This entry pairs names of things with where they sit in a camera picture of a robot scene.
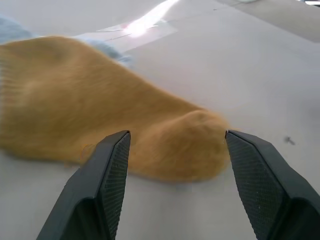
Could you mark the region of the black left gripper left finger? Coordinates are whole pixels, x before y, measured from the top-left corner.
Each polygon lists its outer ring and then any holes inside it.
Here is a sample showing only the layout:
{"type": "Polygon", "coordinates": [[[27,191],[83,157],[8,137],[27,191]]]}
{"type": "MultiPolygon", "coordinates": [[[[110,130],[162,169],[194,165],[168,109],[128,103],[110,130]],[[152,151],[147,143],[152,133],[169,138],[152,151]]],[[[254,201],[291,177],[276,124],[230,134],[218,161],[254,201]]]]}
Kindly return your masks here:
{"type": "Polygon", "coordinates": [[[39,240],[114,240],[123,206],[131,134],[100,141],[88,161],[67,181],[39,240]]]}

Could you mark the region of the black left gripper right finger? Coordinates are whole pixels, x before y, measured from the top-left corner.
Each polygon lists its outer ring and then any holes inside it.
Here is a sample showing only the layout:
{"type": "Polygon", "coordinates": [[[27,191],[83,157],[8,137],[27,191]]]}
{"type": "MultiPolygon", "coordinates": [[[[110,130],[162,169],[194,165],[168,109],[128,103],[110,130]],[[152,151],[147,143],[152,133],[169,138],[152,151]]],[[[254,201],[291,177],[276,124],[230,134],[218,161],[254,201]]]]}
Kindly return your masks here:
{"type": "Polygon", "coordinates": [[[237,191],[258,240],[318,240],[320,196],[277,149],[257,136],[225,133],[237,191]]]}

